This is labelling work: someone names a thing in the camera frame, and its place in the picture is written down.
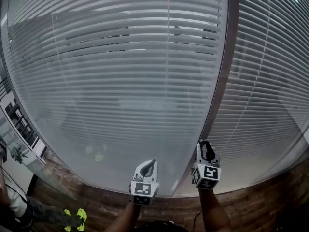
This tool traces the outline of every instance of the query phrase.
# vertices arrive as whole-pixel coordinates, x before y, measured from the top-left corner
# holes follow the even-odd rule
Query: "person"
[[[198,189],[203,222],[207,232],[232,232],[231,222],[213,194],[212,190]],[[173,231],[187,232],[185,228],[177,226],[170,221],[155,221],[141,227],[135,228],[135,224],[140,214],[140,205],[130,202],[122,214],[105,230],[105,232],[157,232]]]
[[[85,210],[79,209],[76,216],[71,216],[69,210],[61,210],[57,207],[47,206],[40,201],[27,196],[21,188],[11,179],[8,173],[3,172],[2,162],[6,161],[6,144],[0,138],[0,210],[1,224],[14,231],[20,228],[30,228],[33,222],[44,222],[61,225],[66,231],[76,227],[84,231],[87,214]],[[6,211],[13,212],[16,219],[3,219]]]

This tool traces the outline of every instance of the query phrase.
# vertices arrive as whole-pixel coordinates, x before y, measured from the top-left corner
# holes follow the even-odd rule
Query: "wooden floor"
[[[52,161],[49,155],[51,162],[54,173],[70,188],[77,200],[57,193],[41,180],[37,181],[32,196],[47,205],[67,208],[73,214],[78,208],[84,208],[88,215],[87,232],[104,231],[128,204],[128,195],[89,187],[78,182],[56,161]],[[228,213],[234,232],[275,231],[277,217],[309,200],[309,160],[271,180],[220,194],[217,198]],[[199,198],[156,198],[153,206],[142,210],[138,224],[153,220],[173,220],[192,231],[194,217],[199,211]],[[33,229],[36,232],[62,230],[59,226],[46,224],[35,224]],[[201,216],[196,221],[195,231],[204,231]]]

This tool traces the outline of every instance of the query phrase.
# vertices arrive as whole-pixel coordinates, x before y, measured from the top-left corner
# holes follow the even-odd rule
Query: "shoe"
[[[81,221],[81,226],[77,227],[77,230],[84,231],[85,230],[85,222],[87,220],[87,213],[83,209],[78,209],[77,215],[76,215]]]
[[[69,210],[64,210],[64,213],[71,216],[71,212]],[[71,226],[67,226],[64,228],[66,231],[71,231]]]

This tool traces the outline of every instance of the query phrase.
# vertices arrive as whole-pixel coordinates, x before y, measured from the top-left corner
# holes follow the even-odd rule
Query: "person's leg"
[[[27,196],[31,206],[33,208],[33,220],[34,222],[45,222],[50,224],[62,225],[64,227],[79,227],[82,224],[82,220],[76,216],[67,215],[63,210],[47,206],[40,201]]]

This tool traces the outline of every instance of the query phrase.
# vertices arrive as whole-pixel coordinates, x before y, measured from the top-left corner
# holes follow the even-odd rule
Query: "window blind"
[[[219,191],[247,187],[307,129],[309,0],[239,0],[225,93],[208,140],[221,153]]]
[[[128,192],[156,159],[170,196],[209,110],[226,14],[227,0],[7,0],[2,46],[30,121],[81,179]]]

